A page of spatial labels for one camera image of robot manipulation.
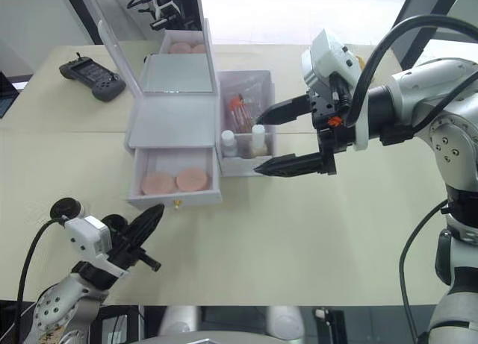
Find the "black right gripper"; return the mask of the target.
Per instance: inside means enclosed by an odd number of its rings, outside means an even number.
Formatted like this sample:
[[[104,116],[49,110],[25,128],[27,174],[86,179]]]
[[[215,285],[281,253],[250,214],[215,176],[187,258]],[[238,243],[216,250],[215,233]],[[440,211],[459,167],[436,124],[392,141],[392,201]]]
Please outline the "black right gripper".
[[[282,125],[311,111],[312,125],[317,132],[320,150],[331,149],[334,153],[346,151],[355,140],[354,128],[347,128],[344,125],[344,118],[350,109],[352,98],[350,87],[339,74],[331,74],[328,85],[325,93],[310,90],[309,96],[305,94],[269,106],[256,119],[256,123]],[[260,175],[281,178],[311,173],[327,175],[337,173],[334,154],[322,152],[272,157],[255,167],[254,171]]]

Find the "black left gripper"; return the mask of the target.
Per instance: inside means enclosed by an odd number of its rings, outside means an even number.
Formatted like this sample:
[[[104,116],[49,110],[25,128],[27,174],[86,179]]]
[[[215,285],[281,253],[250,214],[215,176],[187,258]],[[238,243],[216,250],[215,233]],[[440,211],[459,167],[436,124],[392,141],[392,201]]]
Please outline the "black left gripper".
[[[108,261],[124,270],[141,261],[152,271],[157,272],[161,268],[161,263],[150,257],[142,245],[157,228],[164,215],[164,209],[163,204],[150,207],[132,221],[125,234],[114,235],[113,247],[108,252]]]

